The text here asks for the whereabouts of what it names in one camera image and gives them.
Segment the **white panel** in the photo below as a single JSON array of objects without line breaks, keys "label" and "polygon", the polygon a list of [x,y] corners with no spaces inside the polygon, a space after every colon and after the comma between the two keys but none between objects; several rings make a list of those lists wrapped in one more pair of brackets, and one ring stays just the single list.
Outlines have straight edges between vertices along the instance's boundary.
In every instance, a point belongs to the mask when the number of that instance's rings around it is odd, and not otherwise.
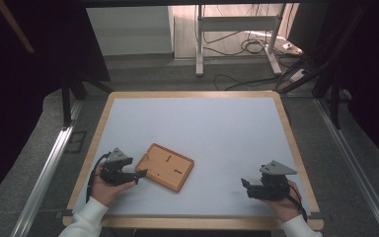
[{"label": "white panel", "polygon": [[173,15],[167,6],[87,8],[104,56],[173,52]]}]

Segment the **aluminium rail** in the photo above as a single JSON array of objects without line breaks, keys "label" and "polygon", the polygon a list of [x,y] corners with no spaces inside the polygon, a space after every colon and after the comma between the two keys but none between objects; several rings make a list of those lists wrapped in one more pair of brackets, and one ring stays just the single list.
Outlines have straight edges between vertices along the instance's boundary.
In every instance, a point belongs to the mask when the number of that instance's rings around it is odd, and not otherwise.
[{"label": "aluminium rail", "polygon": [[51,183],[73,127],[62,128],[43,165],[33,190],[21,212],[10,237],[27,237],[37,216],[38,209]]},{"label": "aluminium rail", "polygon": [[357,183],[361,193],[364,196],[373,216],[379,225],[379,195],[376,193],[374,187],[370,183],[368,177],[364,173],[361,165],[359,164],[354,152],[350,148],[347,140],[343,136],[340,128],[336,128],[330,119],[330,111],[325,104],[324,99],[315,99],[314,103],[323,118],[335,144],[339,148],[342,158],[345,160],[346,167],[351,172]]}]

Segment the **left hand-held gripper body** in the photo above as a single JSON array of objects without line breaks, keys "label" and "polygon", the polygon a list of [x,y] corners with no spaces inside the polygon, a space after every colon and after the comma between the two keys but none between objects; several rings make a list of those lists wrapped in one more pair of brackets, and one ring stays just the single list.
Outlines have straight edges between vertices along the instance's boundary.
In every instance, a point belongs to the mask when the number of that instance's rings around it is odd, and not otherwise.
[{"label": "left hand-held gripper body", "polygon": [[119,148],[115,148],[105,161],[103,168],[100,172],[100,177],[110,186],[120,186],[127,183],[124,174],[122,172],[122,166],[120,160],[128,158]]}]

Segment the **orange wooden tray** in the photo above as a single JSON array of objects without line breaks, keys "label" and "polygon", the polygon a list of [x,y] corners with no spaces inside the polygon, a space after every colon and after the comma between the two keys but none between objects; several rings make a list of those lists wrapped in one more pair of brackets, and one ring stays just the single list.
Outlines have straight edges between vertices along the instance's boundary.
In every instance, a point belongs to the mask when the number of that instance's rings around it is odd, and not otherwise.
[{"label": "orange wooden tray", "polygon": [[135,166],[135,171],[146,170],[146,176],[178,193],[194,166],[187,156],[153,143]]}]

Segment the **white power strip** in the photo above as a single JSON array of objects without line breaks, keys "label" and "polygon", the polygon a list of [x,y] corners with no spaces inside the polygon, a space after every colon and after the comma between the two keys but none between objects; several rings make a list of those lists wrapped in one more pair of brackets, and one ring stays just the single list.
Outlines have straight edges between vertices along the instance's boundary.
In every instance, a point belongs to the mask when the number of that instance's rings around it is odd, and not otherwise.
[{"label": "white power strip", "polygon": [[290,82],[296,82],[300,79],[302,79],[304,76],[306,76],[309,73],[308,69],[300,68],[298,69],[289,79]]},{"label": "white power strip", "polygon": [[295,44],[289,41],[280,41],[277,44],[277,49],[283,53],[288,53],[292,55],[301,55],[303,53],[303,50],[300,47],[296,46]]}]

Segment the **person's left hand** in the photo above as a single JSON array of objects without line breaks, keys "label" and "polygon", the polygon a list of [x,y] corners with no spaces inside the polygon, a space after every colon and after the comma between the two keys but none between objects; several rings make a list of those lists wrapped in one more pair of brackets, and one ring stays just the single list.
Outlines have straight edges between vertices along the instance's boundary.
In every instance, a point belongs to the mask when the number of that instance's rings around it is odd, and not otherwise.
[{"label": "person's left hand", "polygon": [[91,197],[104,206],[109,206],[121,192],[134,186],[134,182],[125,183],[120,186],[109,186],[101,179],[99,174],[96,174],[91,188]]}]

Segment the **white metal desk frame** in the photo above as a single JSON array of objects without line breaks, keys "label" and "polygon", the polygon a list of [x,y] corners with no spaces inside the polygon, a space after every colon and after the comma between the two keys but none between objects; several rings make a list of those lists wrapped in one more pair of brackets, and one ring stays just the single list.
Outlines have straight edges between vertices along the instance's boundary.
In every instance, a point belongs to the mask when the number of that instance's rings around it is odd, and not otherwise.
[{"label": "white metal desk frame", "polygon": [[273,52],[276,37],[283,19],[286,4],[282,4],[275,16],[237,16],[237,17],[203,17],[202,7],[197,6],[196,34],[198,36],[195,55],[195,75],[203,75],[202,34],[205,32],[240,32],[271,31],[269,42],[265,45],[265,55],[275,75],[282,71]]}]

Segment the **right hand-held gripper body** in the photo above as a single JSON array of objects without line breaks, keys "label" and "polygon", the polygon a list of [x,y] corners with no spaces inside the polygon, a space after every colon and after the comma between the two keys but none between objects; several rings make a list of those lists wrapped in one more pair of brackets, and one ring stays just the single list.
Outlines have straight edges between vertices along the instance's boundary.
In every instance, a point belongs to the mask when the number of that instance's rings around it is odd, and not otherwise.
[{"label": "right hand-held gripper body", "polygon": [[297,172],[277,161],[272,160],[260,168],[262,174],[260,188],[262,197],[257,199],[282,200],[290,193],[287,175],[296,175]]}]

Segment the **person's right hand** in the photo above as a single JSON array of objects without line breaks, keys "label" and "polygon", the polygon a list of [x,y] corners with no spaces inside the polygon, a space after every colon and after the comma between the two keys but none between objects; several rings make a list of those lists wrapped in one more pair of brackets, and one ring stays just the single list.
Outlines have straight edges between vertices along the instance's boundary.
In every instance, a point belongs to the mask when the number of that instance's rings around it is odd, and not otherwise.
[{"label": "person's right hand", "polygon": [[[298,191],[297,185],[292,181],[288,181],[288,185],[290,188],[289,195],[300,203],[302,197]],[[271,207],[281,222],[290,220],[297,215],[301,215],[300,209],[288,198],[282,200],[266,200],[265,203]]]}]

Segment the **black metal stand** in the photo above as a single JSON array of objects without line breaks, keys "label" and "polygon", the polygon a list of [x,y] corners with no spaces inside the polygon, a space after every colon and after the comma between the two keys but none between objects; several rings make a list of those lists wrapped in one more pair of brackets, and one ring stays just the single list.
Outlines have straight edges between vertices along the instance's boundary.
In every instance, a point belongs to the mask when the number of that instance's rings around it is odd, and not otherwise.
[{"label": "black metal stand", "polygon": [[67,129],[73,123],[73,117],[71,112],[71,100],[70,94],[77,100],[85,100],[87,97],[87,91],[84,86],[84,82],[90,83],[92,86],[110,94],[114,90],[103,84],[102,82],[94,79],[84,72],[75,72],[71,75],[65,74],[62,77],[62,108],[63,108],[63,129]]},{"label": "black metal stand", "polygon": [[360,23],[366,9],[367,6],[365,4],[358,4],[351,14],[335,30],[334,37],[340,36],[339,40],[335,43],[333,50],[322,65],[311,70],[308,74],[294,82],[290,82],[287,78],[287,76],[293,71],[292,68],[288,69],[282,75],[282,78],[287,81],[288,84],[281,87],[280,83],[277,83],[274,91],[278,94],[287,94],[312,79],[317,78],[318,81],[312,90],[312,96],[314,98],[322,99],[328,91],[331,92],[330,121],[336,128],[340,128],[339,103],[341,86],[339,80],[337,79],[336,73],[340,66],[341,54],[350,42],[353,32]]}]

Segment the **wooden stick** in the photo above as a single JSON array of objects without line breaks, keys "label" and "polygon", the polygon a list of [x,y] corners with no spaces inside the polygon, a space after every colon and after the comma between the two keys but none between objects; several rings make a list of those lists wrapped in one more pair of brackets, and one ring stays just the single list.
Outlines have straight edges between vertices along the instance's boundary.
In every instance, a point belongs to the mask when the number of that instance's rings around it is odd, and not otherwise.
[{"label": "wooden stick", "polygon": [[32,44],[28,40],[27,36],[23,32],[21,26],[13,16],[4,0],[0,0],[0,13],[3,15],[4,19],[7,21],[11,29],[14,31],[21,44],[24,46],[25,50],[30,54],[35,53],[35,49],[33,48]]}]

